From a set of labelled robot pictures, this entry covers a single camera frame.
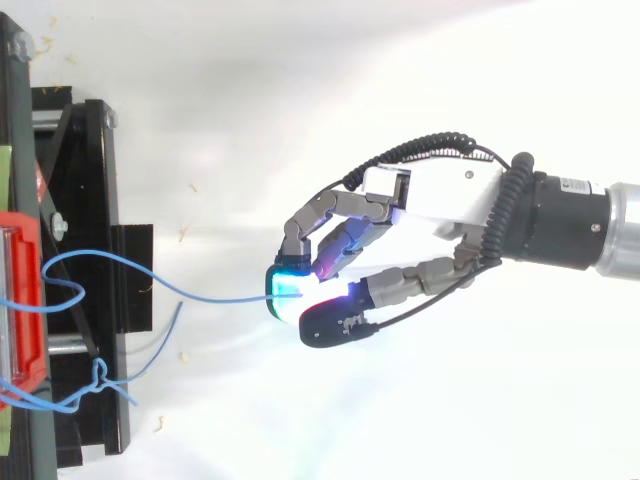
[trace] white background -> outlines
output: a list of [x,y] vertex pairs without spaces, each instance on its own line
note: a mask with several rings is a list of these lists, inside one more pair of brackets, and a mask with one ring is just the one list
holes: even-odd
[[[262,291],[282,224],[311,193],[415,136],[459,130],[505,157],[530,151],[551,174],[640,183],[637,2],[509,3],[0,7],[40,50],[41,36],[53,40],[33,62],[34,85],[72,85],[77,100],[118,111],[120,216],[155,224],[156,271],[227,296]],[[429,233],[390,235],[360,265],[450,252]],[[188,302],[166,352],[131,386],[129,449],[86,449],[85,466],[60,475],[638,478],[639,292],[508,263],[405,324],[327,351],[301,345],[263,304]],[[130,371],[177,300],[154,287],[156,328],[128,338]]]

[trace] black metal frame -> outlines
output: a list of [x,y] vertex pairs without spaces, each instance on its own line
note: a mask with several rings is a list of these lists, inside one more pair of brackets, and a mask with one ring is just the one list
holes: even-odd
[[[44,259],[68,250],[98,249],[152,268],[153,227],[118,225],[113,129],[107,125],[110,107],[102,100],[42,104],[37,93],[48,91],[55,93],[54,88],[33,90],[34,111],[42,107],[62,111],[55,131],[35,133],[38,163],[48,179],[49,195],[40,204]],[[59,242],[51,228],[56,212],[69,223]],[[65,278],[68,272],[85,287],[87,296],[76,308],[49,316],[50,334],[80,332],[88,353],[51,357],[54,400],[87,384],[98,353],[110,378],[126,378],[124,334],[151,330],[152,291],[143,274],[99,257],[65,263],[54,274]],[[47,286],[46,294],[53,303],[69,297],[68,290],[55,286]],[[54,418],[59,467],[80,465],[82,445],[104,444],[107,455],[122,453],[129,445],[129,407],[111,389],[84,399],[73,416]]]
[[[43,261],[87,248],[113,252],[151,268],[153,226],[118,224],[109,106],[102,100],[73,104],[70,87],[30,90],[28,64],[2,48],[17,31],[19,27],[0,13],[0,145],[13,146],[10,205],[40,217]],[[55,130],[34,134],[32,103],[33,111],[62,111]],[[36,158],[47,185],[40,201]],[[61,241],[52,233],[54,213],[62,214],[69,224]],[[80,333],[87,353],[50,357],[51,382],[45,382],[38,395],[60,400],[86,385],[98,355],[107,364],[109,378],[126,378],[124,334],[152,328],[150,280],[99,257],[58,263],[51,274],[81,283],[86,297],[65,312],[47,316],[49,335]],[[48,303],[56,304],[72,294],[47,285],[45,295]],[[82,464],[81,446],[104,444],[105,453],[113,455],[130,442],[128,404],[111,389],[86,396],[73,415],[13,409],[12,417],[12,446],[9,457],[0,457],[0,478],[52,480],[56,466]]]

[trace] silver cylinder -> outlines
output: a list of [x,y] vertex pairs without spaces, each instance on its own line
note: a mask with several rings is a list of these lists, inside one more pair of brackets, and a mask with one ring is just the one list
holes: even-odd
[[58,128],[62,110],[36,110],[31,114],[33,130],[36,132],[53,131]]
[[87,346],[79,333],[49,335],[49,355],[87,353]]
[[616,183],[608,193],[609,228],[595,268],[605,277],[640,280],[640,186]]

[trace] black bracket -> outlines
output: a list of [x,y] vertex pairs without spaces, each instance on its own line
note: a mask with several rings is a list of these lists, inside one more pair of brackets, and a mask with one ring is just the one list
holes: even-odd
[[[61,252],[97,249],[127,257],[151,269],[153,226],[119,225],[113,124],[102,100],[70,102],[70,87],[32,89],[44,260]],[[68,230],[56,231],[54,215]],[[86,298],[74,308],[49,315],[49,335],[80,334],[86,352],[51,356],[54,400],[90,381],[91,362],[100,356],[109,378],[127,376],[124,334],[152,329],[151,279],[99,257],[69,259],[52,274],[81,283]],[[73,293],[46,287],[49,303]],[[81,446],[104,444],[107,455],[122,453],[130,442],[129,407],[111,389],[87,396],[71,416],[54,415],[58,467],[82,464]]]

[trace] blue light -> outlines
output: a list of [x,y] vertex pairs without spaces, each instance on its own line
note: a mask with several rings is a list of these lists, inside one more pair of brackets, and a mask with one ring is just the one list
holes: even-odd
[[[298,325],[300,315],[310,307],[332,298],[349,294],[349,283],[334,278],[320,283],[318,277],[311,275],[292,275],[275,273],[272,279],[273,310],[280,320]],[[300,298],[277,298],[278,295],[301,294]]]

